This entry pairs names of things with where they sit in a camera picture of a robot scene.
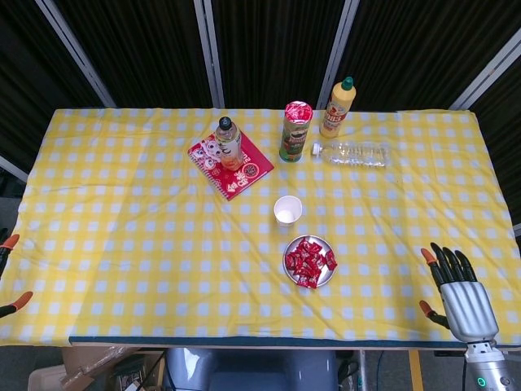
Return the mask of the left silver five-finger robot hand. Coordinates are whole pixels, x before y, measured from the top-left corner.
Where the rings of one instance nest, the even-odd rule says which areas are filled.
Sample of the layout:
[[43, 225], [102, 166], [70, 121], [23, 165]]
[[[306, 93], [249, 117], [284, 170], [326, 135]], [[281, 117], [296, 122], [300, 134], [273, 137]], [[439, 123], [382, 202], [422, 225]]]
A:
[[[1, 274], [3, 274], [3, 271], [5, 270], [7, 265], [8, 257], [13, 248], [18, 243], [19, 239], [20, 236], [18, 234], [13, 234], [10, 237], [8, 237], [1, 245]], [[18, 310], [21, 310], [24, 306], [28, 304], [32, 297], [33, 292], [27, 291], [24, 292], [16, 301], [13, 301], [8, 305], [3, 305], [0, 310], [1, 317], [4, 318], [7, 315], [14, 314]]]

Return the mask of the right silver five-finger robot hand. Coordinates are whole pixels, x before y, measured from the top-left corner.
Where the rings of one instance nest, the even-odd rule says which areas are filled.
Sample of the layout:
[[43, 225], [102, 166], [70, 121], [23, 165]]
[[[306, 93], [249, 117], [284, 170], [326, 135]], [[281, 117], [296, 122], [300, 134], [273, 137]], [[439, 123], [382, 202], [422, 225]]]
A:
[[421, 254], [440, 294], [444, 313], [437, 313], [421, 300], [419, 306], [424, 315], [450, 330], [463, 343], [494, 341], [499, 332], [497, 320], [488, 294], [467, 256], [434, 242], [430, 246], [430, 249], [422, 248]]

